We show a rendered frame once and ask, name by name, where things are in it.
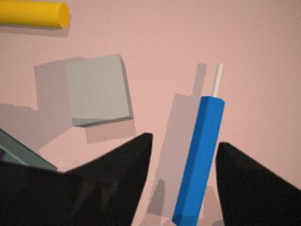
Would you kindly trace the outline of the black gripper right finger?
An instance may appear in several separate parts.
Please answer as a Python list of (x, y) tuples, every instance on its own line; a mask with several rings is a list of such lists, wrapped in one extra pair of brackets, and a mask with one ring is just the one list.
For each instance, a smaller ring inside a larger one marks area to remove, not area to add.
[(301, 190), (228, 142), (215, 174), (224, 226), (301, 226)]

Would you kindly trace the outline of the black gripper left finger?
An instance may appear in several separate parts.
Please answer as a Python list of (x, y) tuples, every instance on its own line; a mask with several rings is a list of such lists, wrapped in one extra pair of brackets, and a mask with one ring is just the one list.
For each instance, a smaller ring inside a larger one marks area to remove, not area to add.
[(132, 226), (152, 133), (65, 172), (0, 160), (0, 226)]

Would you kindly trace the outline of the blue stylus with grey tip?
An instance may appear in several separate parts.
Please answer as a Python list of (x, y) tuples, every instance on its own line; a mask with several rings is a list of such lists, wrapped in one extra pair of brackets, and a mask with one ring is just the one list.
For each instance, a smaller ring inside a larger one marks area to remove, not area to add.
[(197, 226), (210, 176), (214, 151), (226, 102), (217, 98), (223, 64), (217, 71), (211, 96), (201, 96), (189, 155), (182, 175), (172, 222), (177, 226)]

